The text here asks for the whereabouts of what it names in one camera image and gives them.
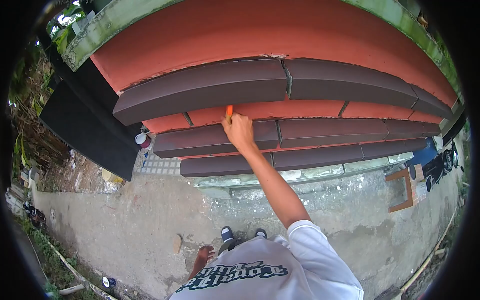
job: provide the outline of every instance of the orange paintbrush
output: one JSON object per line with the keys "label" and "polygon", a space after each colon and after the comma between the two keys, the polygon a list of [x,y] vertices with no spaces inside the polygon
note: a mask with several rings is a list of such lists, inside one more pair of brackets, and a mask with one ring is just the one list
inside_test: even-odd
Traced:
{"label": "orange paintbrush", "polygon": [[227,119],[227,122],[229,124],[232,123],[232,115],[233,115],[233,105],[227,105],[227,114],[225,115],[225,118]]}

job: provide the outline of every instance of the concrete ground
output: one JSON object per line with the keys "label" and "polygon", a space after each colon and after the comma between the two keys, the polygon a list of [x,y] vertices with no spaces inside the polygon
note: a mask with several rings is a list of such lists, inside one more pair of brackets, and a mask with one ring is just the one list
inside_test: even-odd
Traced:
{"label": "concrete ground", "polygon": [[[460,142],[457,148],[462,166]],[[406,200],[405,186],[385,182],[382,171],[293,188],[369,300],[402,286],[428,256],[455,209],[461,176],[454,169],[426,200],[392,214],[388,207]],[[201,246],[219,249],[224,225],[244,237],[257,228],[286,233],[261,190],[217,202],[191,182],[135,175],[114,194],[34,192],[34,200],[50,214],[54,234],[93,268],[162,299],[186,280]],[[183,236],[180,254],[173,253],[175,234]]]}

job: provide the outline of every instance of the orange wall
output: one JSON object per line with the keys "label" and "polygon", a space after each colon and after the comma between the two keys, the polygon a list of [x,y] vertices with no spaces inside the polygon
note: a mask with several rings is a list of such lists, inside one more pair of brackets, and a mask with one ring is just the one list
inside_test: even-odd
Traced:
{"label": "orange wall", "polygon": [[116,92],[207,62],[254,57],[335,60],[386,72],[452,106],[435,64],[388,23],[338,0],[184,1],[126,28],[92,60]]}
{"label": "orange wall", "polygon": [[[338,118],[343,101],[334,100],[289,100],[282,102],[246,103],[234,105],[233,110],[252,120]],[[188,112],[195,127],[218,124],[225,116],[225,107],[206,108]],[[442,118],[399,108],[391,105],[350,102],[342,118],[396,119],[439,124]],[[190,128],[182,114],[143,121],[153,133],[162,133]]]}

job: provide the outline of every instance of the small bucket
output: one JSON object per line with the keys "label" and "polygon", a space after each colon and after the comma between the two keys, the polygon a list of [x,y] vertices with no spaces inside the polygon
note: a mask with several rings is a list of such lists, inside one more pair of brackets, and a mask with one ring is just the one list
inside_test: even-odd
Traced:
{"label": "small bucket", "polygon": [[152,140],[150,140],[150,138],[145,133],[141,133],[135,136],[135,142],[143,149],[146,149],[150,146]]}
{"label": "small bucket", "polygon": [[102,282],[106,288],[114,287],[117,285],[117,281],[114,278],[103,277]]}

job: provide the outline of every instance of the brown ceramic tile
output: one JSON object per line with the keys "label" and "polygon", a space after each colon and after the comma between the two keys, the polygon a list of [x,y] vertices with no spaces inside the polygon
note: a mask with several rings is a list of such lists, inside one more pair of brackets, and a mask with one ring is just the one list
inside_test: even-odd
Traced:
{"label": "brown ceramic tile", "polygon": [[383,120],[300,119],[278,121],[281,148],[381,141],[388,135]]}
{"label": "brown ceramic tile", "polygon": [[442,117],[447,120],[451,120],[453,118],[453,112],[447,104],[443,103],[437,97],[416,85],[411,84],[411,87],[418,96],[418,101],[413,106],[413,110],[418,110],[430,115]]}
{"label": "brown ceramic tile", "polygon": [[[270,153],[264,153],[272,163]],[[184,177],[225,176],[252,174],[252,168],[241,155],[216,156],[184,159],[180,164],[180,175]]]}
{"label": "brown ceramic tile", "polygon": [[423,123],[423,132],[424,133],[422,137],[437,136],[442,133],[440,131],[440,126],[433,123]]}
{"label": "brown ceramic tile", "polygon": [[369,143],[363,144],[361,148],[363,155],[365,156],[363,160],[376,159],[409,152],[403,141]]}
{"label": "brown ceramic tile", "polygon": [[425,149],[425,147],[427,146],[427,140],[424,138],[405,140],[404,142],[409,152],[422,150],[422,149]]}
{"label": "brown ceramic tile", "polygon": [[273,156],[277,171],[318,168],[353,163],[363,159],[360,145],[281,151],[274,152]]}
{"label": "brown ceramic tile", "polygon": [[402,121],[402,120],[385,120],[388,129],[386,140],[402,140],[422,137],[424,133],[423,123]]}
{"label": "brown ceramic tile", "polygon": [[123,93],[113,115],[124,125],[230,104],[283,101],[287,77],[278,60],[239,60],[155,78]]}
{"label": "brown ceramic tile", "polygon": [[[278,133],[275,121],[253,123],[254,139],[260,150],[275,149]],[[161,158],[236,152],[222,125],[159,134],[154,153]]]}
{"label": "brown ceramic tile", "polygon": [[285,60],[292,76],[290,99],[341,100],[411,108],[417,95],[402,79],[326,60]]}

